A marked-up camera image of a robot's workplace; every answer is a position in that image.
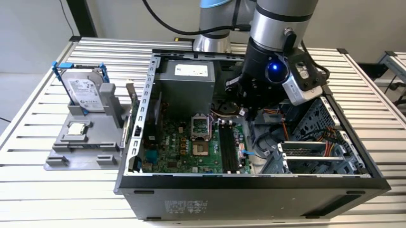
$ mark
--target green circuit board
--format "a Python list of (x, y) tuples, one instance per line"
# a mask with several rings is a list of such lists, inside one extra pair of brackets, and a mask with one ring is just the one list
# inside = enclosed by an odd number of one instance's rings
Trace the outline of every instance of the green circuit board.
[[(158, 149), (156, 164), (143, 162), (143, 172), (154, 173), (223, 173), (222, 152), (219, 143), (218, 124), (211, 125), (211, 140), (208, 144), (208, 154), (194, 155), (194, 144), (191, 140), (191, 122), (163, 120), (162, 142)], [(234, 127), (234, 133), (240, 139), (242, 126)], [(235, 147), (235, 156), (238, 156), (239, 146)], [(248, 159), (240, 173), (250, 173)]]

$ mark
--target black cable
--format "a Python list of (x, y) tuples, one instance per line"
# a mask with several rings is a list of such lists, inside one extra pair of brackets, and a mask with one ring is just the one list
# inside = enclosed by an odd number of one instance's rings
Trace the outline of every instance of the black cable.
[(226, 104), (226, 102), (220, 102), (220, 105), (218, 106), (218, 110), (220, 111), (220, 108), (223, 107), (223, 104)]
[(383, 93), (383, 94), (386, 94), (386, 92), (387, 92), (387, 90), (389, 90), (389, 87), (391, 86), (391, 84), (393, 84), (393, 82), (394, 82), (395, 77), (397, 77), (397, 75), (393, 77), (393, 80), (391, 80), (390, 84), (387, 85), (387, 87), (386, 87), (386, 90), (385, 90), (385, 93)]
[(307, 141), (309, 139), (311, 139), (313, 141), (318, 140), (314, 136), (309, 136), (307, 138), (303, 138), (302, 141)]
[(319, 132), (327, 132), (327, 133), (331, 133), (331, 131), (329, 131), (327, 129), (319, 129), (319, 130), (314, 130), (314, 131), (311, 131), (311, 132), (306, 133), (306, 134), (302, 136), (302, 138), (301, 138), (298, 141), (303, 141), (303, 139), (306, 139), (306, 138), (305, 138), (306, 136), (309, 136), (309, 135), (311, 135), (311, 134), (315, 134), (315, 133), (319, 133)]
[(406, 104), (406, 100), (398, 100), (398, 101), (395, 101), (393, 104), (394, 104), (394, 106)]
[[(302, 48), (303, 48), (303, 51), (310, 55), (303, 40), (302, 40), (302, 42), (301, 42), (301, 46), (302, 46)], [(311, 55), (310, 55), (310, 59), (311, 59), (313, 65), (314, 65), (318, 69), (321, 69), (322, 71), (325, 71), (325, 73), (326, 73), (326, 79), (329, 79), (329, 78), (330, 78), (330, 71), (327, 70), (327, 68), (325, 68), (323, 66), (321, 66), (319, 64), (317, 64), (317, 62), (315, 62), (314, 59), (311, 58)]]
[(74, 29), (72, 29), (72, 26), (71, 26), (71, 23), (68, 21), (68, 18), (66, 17), (66, 13), (64, 13), (64, 5), (63, 5), (63, 1), (59, 0), (60, 4), (62, 4), (62, 8), (63, 8), (63, 16), (64, 16), (64, 19), (66, 19), (66, 22), (68, 23), (68, 26), (70, 26), (70, 29), (71, 29), (71, 32), (72, 32), (72, 36), (75, 35), (74, 34)]
[(4, 119), (4, 118), (1, 118), (1, 117), (0, 117), (0, 120), (4, 120), (5, 122), (9, 122), (9, 123), (11, 123), (11, 121), (9, 121), (8, 119)]
[(267, 158), (263, 158), (263, 157), (261, 157), (258, 154), (254, 154), (258, 158), (261, 158), (261, 159), (267, 159)]
[(283, 140), (279, 139), (279, 138), (278, 138), (277, 136), (274, 136), (274, 134), (273, 134), (273, 132), (277, 131), (281, 127), (282, 127), (281, 124), (273, 125), (273, 126), (269, 128), (269, 131), (265, 132), (262, 135), (259, 135), (259, 136), (255, 138), (253, 145), (254, 145), (254, 147), (258, 147), (258, 149), (259, 149), (262, 152), (265, 152), (265, 151), (267, 151), (267, 150), (266, 150), (265, 148), (261, 147), (259, 142), (261, 142), (261, 140), (263, 140), (267, 136), (271, 137), (271, 139), (275, 141), (275, 143), (283, 142)]
[(259, 149), (262, 152), (265, 152), (265, 151), (267, 151), (267, 150), (263, 149), (263, 148), (261, 147), (261, 145), (259, 145), (259, 140), (262, 140), (265, 137), (267, 137), (269, 134), (270, 134), (270, 133), (266, 132), (266, 133), (263, 133), (262, 135), (259, 135), (259, 136), (255, 138), (254, 143), (253, 143), (254, 147), (257, 146), (258, 149)]
[(398, 100), (394, 102), (394, 105), (395, 105), (395, 106), (398, 106), (397, 103), (402, 102), (403, 97), (405, 97), (405, 95), (401, 95), (401, 96), (399, 96)]
[(250, 31), (251, 30), (251, 26), (250, 25), (235, 25), (235, 26), (219, 26), (219, 27), (215, 27), (215, 28), (210, 28), (210, 29), (200, 30), (200, 31), (194, 31), (194, 32), (182, 31), (182, 30), (175, 29), (174, 27), (171, 27), (168, 24), (164, 23), (163, 20), (160, 20), (160, 18), (155, 14), (154, 10), (151, 9), (151, 6), (150, 6), (147, 0), (142, 0), (142, 2), (144, 3), (144, 6), (146, 6), (148, 12), (151, 13), (152, 17), (159, 22), (159, 24), (162, 26), (164, 26), (168, 30), (171, 30), (172, 32), (175, 32), (175, 33), (178, 33), (180, 35), (194, 36), (194, 35), (200, 35), (200, 34), (206, 34), (206, 33), (215, 32), (215, 31), (219, 31), (219, 30), (226, 30), (226, 29), (228, 29), (228, 30), (239, 30), (239, 31)]

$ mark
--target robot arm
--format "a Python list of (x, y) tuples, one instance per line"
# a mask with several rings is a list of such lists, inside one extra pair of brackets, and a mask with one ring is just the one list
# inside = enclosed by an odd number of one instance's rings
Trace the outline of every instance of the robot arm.
[(299, 105), (322, 94), (330, 73), (314, 62), (302, 42), (318, 0), (202, 0), (200, 31), (194, 32), (170, 27), (143, 2), (167, 29), (199, 35), (194, 50), (203, 52), (230, 52), (230, 30), (247, 27), (238, 21), (248, 21), (254, 11), (242, 73), (226, 82), (226, 92), (246, 108), (247, 120), (286, 98)]
[(242, 74), (226, 83), (226, 92), (247, 109), (247, 120), (286, 97), (299, 105), (322, 94), (329, 71), (298, 48), (317, 3), (257, 1)]

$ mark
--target blue drive bracket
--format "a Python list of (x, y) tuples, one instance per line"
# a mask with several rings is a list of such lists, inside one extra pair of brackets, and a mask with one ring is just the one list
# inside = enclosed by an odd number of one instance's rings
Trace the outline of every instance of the blue drive bracket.
[(100, 63), (99, 68), (102, 69), (104, 82), (110, 83), (110, 78), (107, 75), (107, 67), (106, 67), (104, 63)]
[[(71, 105), (75, 105), (75, 102), (74, 102), (72, 97), (71, 97), (71, 95), (70, 95), (68, 89), (67, 89), (67, 87), (66, 87), (66, 85), (64, 85), (64, 81), (63, 81), (62, 75), (60, 75), (60, 73), (59, 73), (59, 71), (58, 71), (58, 69), (72, 69), (72, 68), (75, 68), (74, 63), (60, 63), (60, 65), (58, 66), (58, 62), (56, 62), (56, 61), (52, 62), (52, 71), (54, 71), (54, 73), (55, 73), (55, 75), (56, 75), (58, 80), (59, 80), (59, 81), (62, 82), (62, 84), (63, 84), (66, 93), (68, 94), (68, 97), (70, 97), (70, 100), (71, 100)], [(87, 115), (87, 114), (90, 113), (88, 110), (86, 110), (84, 108), (82, 108), (82, 110), (83, 110), (83, 114), (84, 114), (84, 115)]]

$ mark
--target gray hard drive holder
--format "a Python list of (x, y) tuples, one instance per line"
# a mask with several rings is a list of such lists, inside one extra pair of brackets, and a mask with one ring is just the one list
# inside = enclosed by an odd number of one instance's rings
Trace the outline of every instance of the gray hard drive holder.
[[(99, 92), (104, 112), (84, 114), (79, 105), (68, 105), (70, 114), (45, 160), (45, 170), (118, 169), (131, 105), (120, 105), (114, 84), (103, 83)], [(75, 135), (68, 134), (72, 124), (83, 126)]]

